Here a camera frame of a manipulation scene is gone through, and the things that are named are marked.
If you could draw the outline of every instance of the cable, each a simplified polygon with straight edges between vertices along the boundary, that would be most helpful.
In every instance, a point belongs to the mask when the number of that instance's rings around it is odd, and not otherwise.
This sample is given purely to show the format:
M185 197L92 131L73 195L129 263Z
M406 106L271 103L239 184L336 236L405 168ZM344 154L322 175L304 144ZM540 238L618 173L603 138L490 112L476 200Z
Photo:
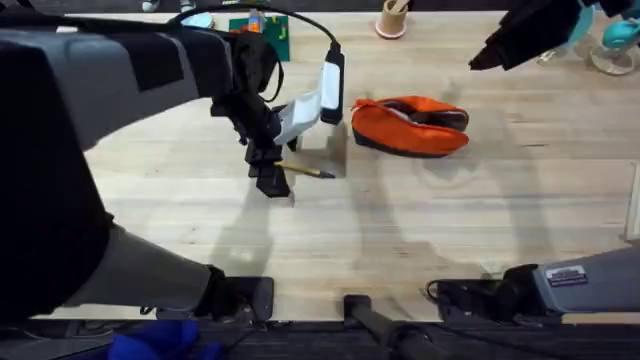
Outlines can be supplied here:
M265 332L269 332L272 330L279 330L281 328L293 325L293 321L281 322L281 323L278 323L277 325L279 326L273 327L272 325L271 329L269 328L269 323L266 323L266 322L262 323L260 327L256 325L256 327L253 330L247 331L246 333L242 334L242 336L240 336L236 341L232 342L230 345L224 346L222 350L222 356L228 355L238 345L242 344L245 340L255 335L256 333L260 332L261 330L264 330Z
M183 13L180 13L178 15L176 15L174 18L170 19L169 21L167 21L167 24L169 25L177 25L180 24L180 22L190 16L193 15L197 15L197 14L202 14L205 12L218 12L220 10L251 10L251 9L256 9L256 10L260 10L260 11L270 11L270 12L276 12L279 14L283 14L283 15L287 15L287 16L291 16L293 18L296 18L298 20L302 20L310 25L313 25L314 27L318 28L320 31L322 31L323 33L325 33L329 39L331 39L332 43L338 44L338 40L336 40L336 37L333 36L333 34L331 33L331 31L329 31L326 27L320 25L319 23L315 22L314 20L309 19L306 16L302 16L300 14L297 14L293 11L289 11L289 10L284 10L284 9L278 9L272 6L267 6L267 5L260 5L260 4L227 4L227 5L210 5L210 6L203 6L203 7L199 7L199 8L195 8L189 11L185 11Z
M550 358L550 359L577 360L577 358L572 357L572 356L555 354L555 353L548 352L546 350L536 349L536 348L533 348L533 347L530 347L530 346L527 346L527 345L519 345L519 344L500 341L500 340L496 340L496 339L486 338L484 336L469 334L467 332L464 332L464 331L461 331L461 330L452 329L450 327L443 326L443 325L440 325L440 324L437 324L437 323L431 323L431 324L429 324L429 326L436 327L436 328L438 328L438 329L440 329L442 331L454 334L454 335L459 336L461 338L476 340L476 341L483 342L485 344L497 345L497 346L500 346L500 347L503 347L503 348L518 350L518 351L522 351L522 352L533 354L533 355L544 356L544 357L547 357L547 358Z
M424 288L424 292L423 292L424 295L427 295L429 300L431 300L436 305L440 305L440 299L438 299L438 297L436 295L433 295L433 293L431 292L431 287L433 287L433 285L438 284L439 282L440 282L440 280L431 280L431 281L429 281L427 286Z

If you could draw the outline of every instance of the orange pencil case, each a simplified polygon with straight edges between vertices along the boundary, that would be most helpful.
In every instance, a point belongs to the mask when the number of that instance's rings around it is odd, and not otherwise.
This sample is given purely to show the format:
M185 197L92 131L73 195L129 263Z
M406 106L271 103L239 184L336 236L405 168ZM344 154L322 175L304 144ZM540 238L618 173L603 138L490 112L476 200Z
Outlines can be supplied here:
M466 111L423 97L359 99L351 120L358 145L390 154L439 158L469 143Z

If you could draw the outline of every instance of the sticker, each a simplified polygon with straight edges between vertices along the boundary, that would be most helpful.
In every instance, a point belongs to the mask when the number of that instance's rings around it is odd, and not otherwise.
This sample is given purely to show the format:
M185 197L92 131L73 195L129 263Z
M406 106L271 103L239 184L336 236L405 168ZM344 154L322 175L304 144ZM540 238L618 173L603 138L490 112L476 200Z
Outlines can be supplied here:
M552 287L586 284L587 272L581 265L546 270L547 281Z

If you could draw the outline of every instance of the wooden table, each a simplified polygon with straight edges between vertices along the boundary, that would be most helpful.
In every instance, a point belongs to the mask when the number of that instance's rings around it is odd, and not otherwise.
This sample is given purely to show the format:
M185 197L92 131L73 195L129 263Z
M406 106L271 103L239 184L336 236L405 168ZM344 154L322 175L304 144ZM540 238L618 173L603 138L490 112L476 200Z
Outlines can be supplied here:
M275 319L340 319L342 296L364 293L396 319L434 321L436 308L420 294L429 280L499 277L522 263L624 247L631 164L640 157L640 75L609 77L575 54L546 67L470 72L501 15L412 13L407 34L385 41L373 31L377 14L311 14L346 55L345 122L313 128L296 161L340 177L290 175L293 206L254 189L245 149L227 119L209 117L207 100L87 152L104 202L118 223L180 255L232 275L274 277ZM216 15L219 28L228 18ZM610 22L600 16L588 40ZM328 46L299 21L291 35L277 103L314 87ZM440 160L355 145L355 99L413 94L467 109L470 144ZM54 316L139 315L85 306Z

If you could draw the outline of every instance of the pencil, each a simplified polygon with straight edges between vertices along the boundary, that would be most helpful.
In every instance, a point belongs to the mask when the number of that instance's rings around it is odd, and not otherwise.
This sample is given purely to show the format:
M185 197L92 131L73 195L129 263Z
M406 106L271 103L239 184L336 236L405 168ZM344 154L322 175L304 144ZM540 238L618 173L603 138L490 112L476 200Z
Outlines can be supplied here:
M312 168L308 168L308 167L304 167L301 165L296 165L296 164L290 164L284 161L278 161L275 163L277 166L280 166L283 169L286 170L291 170L291 171L296 171L302 174L306 174L309 176L313 176L313 177L317 177L320 179L335 179L336 176L333 175L332 173L326 172L326 171L322 171L322 170L318 170L318 169L312 169Z

